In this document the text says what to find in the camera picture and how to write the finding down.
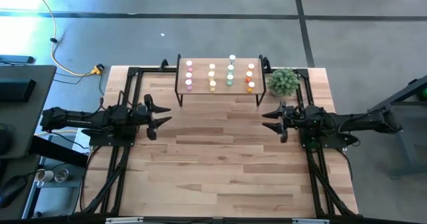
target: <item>green succulent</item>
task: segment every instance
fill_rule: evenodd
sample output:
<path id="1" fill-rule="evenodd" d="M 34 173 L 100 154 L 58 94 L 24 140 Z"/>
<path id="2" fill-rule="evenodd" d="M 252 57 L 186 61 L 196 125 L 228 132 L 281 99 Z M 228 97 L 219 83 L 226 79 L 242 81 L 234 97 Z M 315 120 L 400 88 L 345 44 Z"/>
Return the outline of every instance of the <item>green succulent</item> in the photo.
<path id="1" fill-rule="evenodd" d="M 290 96 L 298 88 L 298 76 L 290 68 L 277 69 L 267 82 L 270 91 L 277 96 Z"/>

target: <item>black cable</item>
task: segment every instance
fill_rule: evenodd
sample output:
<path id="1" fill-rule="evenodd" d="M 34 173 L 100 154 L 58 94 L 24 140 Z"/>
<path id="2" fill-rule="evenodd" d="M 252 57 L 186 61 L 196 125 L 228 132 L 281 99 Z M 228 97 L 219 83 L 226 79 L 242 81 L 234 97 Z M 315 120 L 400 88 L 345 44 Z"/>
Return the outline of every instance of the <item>black cable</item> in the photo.
<path id="1" fill-rule="evenodd" d="M 83 148 L 83 149 L 88 149 L 88 147 L 83 147 L 82 145 L 80 145 L 80 144 L 76 143 L 75 141 L 72 141 L 72 140 L 70 140 L 70 139 L 68 139 L 68 138 L 64 137 L 63 135 L 61 135 L 61 134 L 59 134 L 59 133 L 54 133 L 54 132 L 51 132 L 51 131 L 48 131 L 48 133 L 52 133 L 52 134 L 58 135 L 58 136 L 62 137 L 63 139 L 65 139 L 65 140 L 67 140 L 67 141 L 69 141 L 69 142 L 71 142 L 71 143 L 74 143 L 74 144 L 76 144 L 76 145 L 80 146 L 80 147 L 81 147 L 81 148 Z"/>
<path id="2" fill-rule="evenodd" d="M 60 80 L 56 80 L 56 79 L 54 79 L 54 81 L 57 81 L 57 82 L 59 82 L 59 83 L 64 83 L 64 84 L 77 85 L 77 84 L 79 84 L 79 83 L 80 83 L 80 81 L 81 81 L 84 77 L 88 77 L 88 75 L 89 75 L 89 74 L 91 74 L 91 73 L 86 73 L 86 74 L 82 75 L 81 77 L 78 77 L 78 78 L 79 78 L 79 80 L 78 80 L 77 82 L 74 82 L 74 83 L 71 83 L 71 82 L 68 82 L 68 81 L 60 81 Z"/>
<path id="3" fill-rule="evenodd" d="M 85 173 L 83 174 L 83 176 L 81 177 L 81 181 L 80 181 L 80 194 L 79 194 L 79 206 L 80 206 L 80 211 L 83 210 L 83 204 L 81 202 L 81 200 L 83 199 L 83 189 L 85 188 L 85 178 L 86 178 L 86 173 L 87 173 L 87 169 L 89 168 L 89 164 L 91 163 L 91 159 L 92 157 L 95 155 L 95 153 L 99 150 L 99 148 L 101 148 L 101 146 L 96 147 L 92 154 L 89 156 L 89 158 L 87 159 L 87 164 L 86 164 L 86 170 Z"/>
<path id="4" fill-rule="evenodd" d="M 102 91 L 102 88 L 101 88 L 101 85 L 102 85 L 102 77 L 103 77 L 103 75 L 101 74 L 100 76 L 101 76 L 101 77 L 99 78 L 98 89 L 99 89 L 99 92 L 100 92 L 102 95 L 104 95 L 104 92 Z"/>
<path id="5" fill-rule="evenodd" d="M 121 97 L 121 95 L 123 95 L 125 98 L 126 98 L 126 101 L 127 101 L 127 104 L 129 104 L 129 105 L 131 105 L 131 106 L 134 106 L 134 104 L 132 104 L 130 101 L 129 101 L 129 97 L 127 97 L 127 95 L 123 92 L 123 91 L 120 91 L 120 94 L 119 94 L 119 99 L 117 100 L 117 106 L 118 105 L 120 105 L 120 97 Z"/>
<path id="6" fill-rule="evenodd" d="M 99 110 L 101 110 L 101 108 L 103 108 L 103 102 L 104 102 L 103 99 L 102 99 L 102 102 L 100 100 L 100 104 L 99 104 L 98 109 L 96 109 L 94 112 L 92 112 L 92 113 L 90 113 L 88 115 L 81 116 L 81 118 L 91 117 L 91 116 L 95 115 Z M 56 118 L 56 117 L 61 117 L 61 116 L 66 116 L 66 115 L 67 114 L 59 114 L 59 115 L 53 116 L 52 118 L 50 118 L 50 120 L 52 120 L 53 118 Z"/>
<path id="7" fill-rule="evenodd" d="M 352 182 L 353 182 L 353 170 L 352 170 L 352 164 L 350 163 L 350 160 L 348 159 L 347 155 L 346 155 L 342 150 L 340 150 L 339 148 L 337 148 L 336 150 L 337 150 L 339 153 L 341 153 L 341 154 L 346 158 L 346 160 L 347 160 L 347 165 L 348 165 L 348 170 L 350 171 L 350 178 L 351 178 L 351 180 L 352 180 Z"/>

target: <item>wooden table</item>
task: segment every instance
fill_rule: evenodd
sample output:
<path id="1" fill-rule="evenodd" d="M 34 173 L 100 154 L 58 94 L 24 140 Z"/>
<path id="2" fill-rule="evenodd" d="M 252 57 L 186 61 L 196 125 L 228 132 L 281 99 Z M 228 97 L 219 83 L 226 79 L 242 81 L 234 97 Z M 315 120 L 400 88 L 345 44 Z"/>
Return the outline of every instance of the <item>wooden table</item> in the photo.
<path id="1" fill-rule="evenodd" d="M 117 102 L 127 69 L 111 68 L 104 105 Z M 326 70 L 309 69 L 309 73 L 314 103 L 334 111 Z M 172 108 L 156 117 L 173 118 L 159 128 L 157 141 L 139 132 L 129 156 L 120 215 L 315 216 L 298 133 L 289 129 L 288 142 L 280 143 L 273 131 L 261 125 L 274 122 L 261 114 L 277 109 L 276 97 L 267 92 L 256 107 L 252 96 L 188 95 L 179 107 L 174 86 L 175 73 L 143 76 L 140 97 L 151 94 L 157 105 Z M 286 101 L 296 105 L 296 97 Z M 111 147 L 102 147 L 93 157 L 84 187 L 86 205 L 105 183 L 110 154 Z M 346 160 L 334 149 L 326 149 L 325 157 L 332 187 L 357 213 Z M 323 190 L 320 193 L 326 211 Z"/>

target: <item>colored liquid vial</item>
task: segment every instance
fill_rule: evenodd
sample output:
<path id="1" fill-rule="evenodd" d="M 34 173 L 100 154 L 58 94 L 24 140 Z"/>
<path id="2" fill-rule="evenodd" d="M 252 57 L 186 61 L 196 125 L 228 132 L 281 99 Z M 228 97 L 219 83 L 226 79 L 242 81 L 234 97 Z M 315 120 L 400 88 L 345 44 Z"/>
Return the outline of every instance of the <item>colored liquid vial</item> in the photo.
<path id="1" fill-rule="evenodd" d="M 234 65 L 235 60 L 236 60 L 236 56 L 230 55 L 230 65 Z"/>
<path id="2" fill-rule="evenodd" d="M 216 88 L 216 82 L 215 81 L 210 81 L 209 82 L 209 86 L 210 86 L 210 90 L 213 92 L 215 91 Z"/>
<path id="3" fill-rule="evenodd" d="M 228 74 L 227 75 L 227 85 L 232 85 L 233 84 L 233 75 L 232 74 Z"/>
<path id="4" fill-rule="evenodd" d="M 234 66 L 233 65 L 228 65 L 228 74 L 234 74 Z"/>
<path id="5" fill-rule="evenodd" d="M 251 71 L 248 71 L 246 73 L 246 82 L 249 83 L 251 81 L 253 73 Z"/>
<path id="6" fill-rule="evenodd" d="M 252 93 L 254 91 L 255 83 L 253 81 L 249 82 L 248 93 Z"/>
<path id="7" fill-rule="evenodd" d="M 207 76 L 209 77 L 209 81 L 213 81 L 215 77 L 215 72 L 210 71 L 209 73 L 207 73 Z"/>

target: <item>test tube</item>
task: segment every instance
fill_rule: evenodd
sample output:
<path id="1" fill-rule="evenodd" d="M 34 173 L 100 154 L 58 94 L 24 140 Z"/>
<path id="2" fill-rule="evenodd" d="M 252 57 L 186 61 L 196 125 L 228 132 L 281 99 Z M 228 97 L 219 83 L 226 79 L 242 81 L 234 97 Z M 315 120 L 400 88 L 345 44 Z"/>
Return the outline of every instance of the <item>test tube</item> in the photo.
<path id="1" fill-rule="evenodd" d="M 215 91 L 216 82 L 215 81 L 210 81 L 209 82 L 209 86 L 211 88 L 211 91 L 214 92 Z"/>
<path id="2" fill-rule="evenodd" d="M 251 71 L 246 72 L 246 82 L 249 83 L 251 81 L 253 73 Z"/>
<path id="3" fill-rule="evenodd" d="M 234 74 L 234 66 L 233 65 L 228 65 L 228 74 Z"/>
<path id="4" fill-rule="evenodd" d="M 227 85 L 232 85 L 233 84 L 233 74 L 228 74 L 227 75 Z"/>
<path id="5" fill-rule="evenodd" d="M 187 90 L 191 91 L 193 89 L 193 81 L 191 79 L 185 80 L 185 84 L 187 85 Z"/>
<path id="6" fill-rule="evenodd" d="M 210 71 L 207 73 L 207 75 L 209 76 L 209 81 L 213 81 L 215 77 L 215 71 Z"/>
<path id="7" fill-rule="evenodd" d="M 185 64 L 187 65 L 188 72 L 193 72 L 193 62 L 187 61 Z"/>
<path id="8" fill-rule="evenodd" d="M 254 91 L 255 83 L 253 81 L 249 82 L 248 93 L 252 93 Z"/>
<path id="9" fill-rule="evenodd" d="M 236 60 L 235 55 L 230 55 L 230 65 L 234 65 L 234 61 Z"/>

